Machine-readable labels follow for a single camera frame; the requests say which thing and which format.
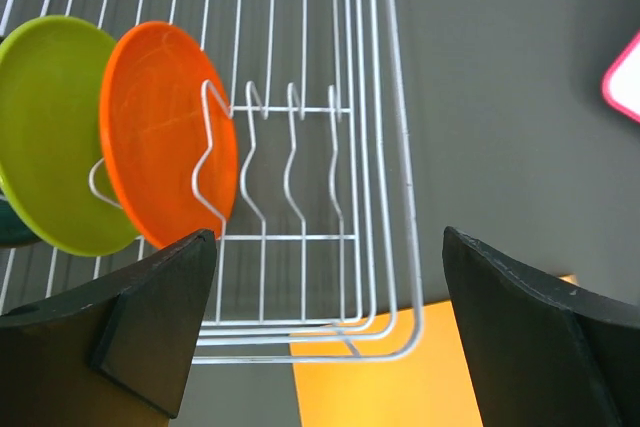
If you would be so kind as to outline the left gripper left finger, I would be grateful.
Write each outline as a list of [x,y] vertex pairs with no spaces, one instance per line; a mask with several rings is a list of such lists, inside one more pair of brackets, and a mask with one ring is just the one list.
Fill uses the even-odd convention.
[[4,426],[166,426],[181,407],[217,264],[202,229],[1,317]]

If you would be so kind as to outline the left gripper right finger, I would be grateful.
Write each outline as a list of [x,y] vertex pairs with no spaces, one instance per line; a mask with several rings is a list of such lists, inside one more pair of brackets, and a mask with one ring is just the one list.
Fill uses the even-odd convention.
[[638,425],[638,307],[454,227],[442,259],[484,425]]

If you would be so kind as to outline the dark teal ceramic plate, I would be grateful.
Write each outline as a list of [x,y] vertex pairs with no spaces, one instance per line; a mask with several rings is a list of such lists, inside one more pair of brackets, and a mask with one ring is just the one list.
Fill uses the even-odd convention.
[[40,241],[40,238],[22,222],[4,197],[1,197],[0,209],[3,248],[22,247]]

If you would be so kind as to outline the lime green plate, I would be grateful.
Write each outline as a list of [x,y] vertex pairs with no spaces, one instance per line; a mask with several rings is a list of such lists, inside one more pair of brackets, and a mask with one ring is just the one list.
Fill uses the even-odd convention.
[[1,190],[40,239],[73,255],[116,253],[137,236],[101,159],[99,97],[116,41],[94,24],[49,15],[1,44]]

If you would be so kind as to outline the orange plate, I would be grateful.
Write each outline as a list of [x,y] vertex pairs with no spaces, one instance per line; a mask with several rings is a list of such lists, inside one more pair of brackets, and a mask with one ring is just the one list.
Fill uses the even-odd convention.
[[156,248],[231,217],[238,142],[224,84],[200,45],[164,21],[117,42],[100,93],[99,131],[118,203]]

